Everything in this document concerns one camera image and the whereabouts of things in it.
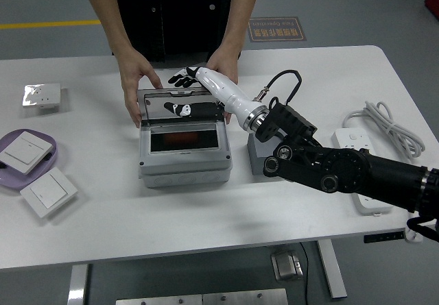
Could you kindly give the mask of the person's left hand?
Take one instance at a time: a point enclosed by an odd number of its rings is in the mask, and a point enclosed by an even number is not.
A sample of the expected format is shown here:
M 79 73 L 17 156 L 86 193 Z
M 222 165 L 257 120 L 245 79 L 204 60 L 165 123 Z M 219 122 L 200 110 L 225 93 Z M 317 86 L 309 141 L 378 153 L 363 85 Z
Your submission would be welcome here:
M 238 84 L 237 61 L 240 51 L 225 46 L 218 47 L 206 63 L 206 67 L 225 75 L 235 84 Z

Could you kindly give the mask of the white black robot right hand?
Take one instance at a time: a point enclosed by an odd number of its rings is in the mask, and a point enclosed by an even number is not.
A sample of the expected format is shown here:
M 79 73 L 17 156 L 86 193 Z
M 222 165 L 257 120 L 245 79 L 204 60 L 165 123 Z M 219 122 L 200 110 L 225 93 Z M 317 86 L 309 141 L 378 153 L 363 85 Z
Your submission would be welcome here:
M 174 74 L 168 82 L 183 88 L 199 82 L 224 105 L 226 112 L 237 117 L 239 125 L 247 132 L 256 132 L 269 112 L 264 104 L 251 100 L 228 77 L 206 67 L 183 68 Z

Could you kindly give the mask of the person's right hand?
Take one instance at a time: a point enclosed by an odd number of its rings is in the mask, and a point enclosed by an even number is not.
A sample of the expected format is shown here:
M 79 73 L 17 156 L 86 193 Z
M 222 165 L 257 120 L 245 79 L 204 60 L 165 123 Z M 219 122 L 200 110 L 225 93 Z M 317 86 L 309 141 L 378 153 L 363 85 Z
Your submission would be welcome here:
M 162 83 L 147 59 L 132 47 L 122 49 L 115 54 L 119 66 L 121 87 L 126 109 L 137 128 L 141 124 L 141 111 L 137 99 L 139 81 L 146 77 L 155 89 L 161 89 Z

